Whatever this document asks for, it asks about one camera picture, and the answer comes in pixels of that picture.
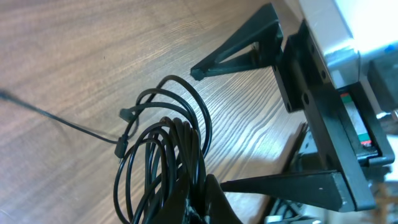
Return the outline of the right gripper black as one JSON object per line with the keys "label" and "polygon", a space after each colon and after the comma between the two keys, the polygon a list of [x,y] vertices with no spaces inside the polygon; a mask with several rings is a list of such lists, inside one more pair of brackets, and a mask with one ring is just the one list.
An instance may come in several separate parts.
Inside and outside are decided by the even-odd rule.
{"label": "right gripper black", "polygon": [[272,66],[289,112],[303,111],[322,169],[231,180],[225,192],[263,194],[336,212],[370,210],[376,201],[367,174],[394,153],[361,84],[336,90],[322,77],[300,26]]}

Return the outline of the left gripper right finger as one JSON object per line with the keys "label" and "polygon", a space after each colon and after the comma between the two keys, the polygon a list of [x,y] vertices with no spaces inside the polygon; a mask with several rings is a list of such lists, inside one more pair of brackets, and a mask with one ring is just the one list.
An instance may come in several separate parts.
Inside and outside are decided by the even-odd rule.
{"label": "left gripper right finger", "polygon": [[213,174],[205,181],[205,216],[209,224],[242,224]]}

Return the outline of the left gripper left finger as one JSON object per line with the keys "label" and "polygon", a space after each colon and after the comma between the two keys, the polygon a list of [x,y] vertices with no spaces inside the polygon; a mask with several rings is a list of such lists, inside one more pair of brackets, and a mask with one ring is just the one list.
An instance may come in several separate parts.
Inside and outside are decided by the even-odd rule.
{"label": "left gripper left finger", "polygon": [[181,177],[175,184],[171,196],[152,219],[153,224],[191,223],[192,193],[189,177]]}

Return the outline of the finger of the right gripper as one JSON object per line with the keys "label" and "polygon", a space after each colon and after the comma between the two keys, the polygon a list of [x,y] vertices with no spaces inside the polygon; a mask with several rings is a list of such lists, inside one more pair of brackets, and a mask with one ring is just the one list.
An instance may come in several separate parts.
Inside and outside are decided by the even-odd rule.
{"label": "finger of the right gripper", "polygon": [[276,64],[283,33],[271,3],[263,5],[220,47],[191,68],[191,76],[200,81]]}

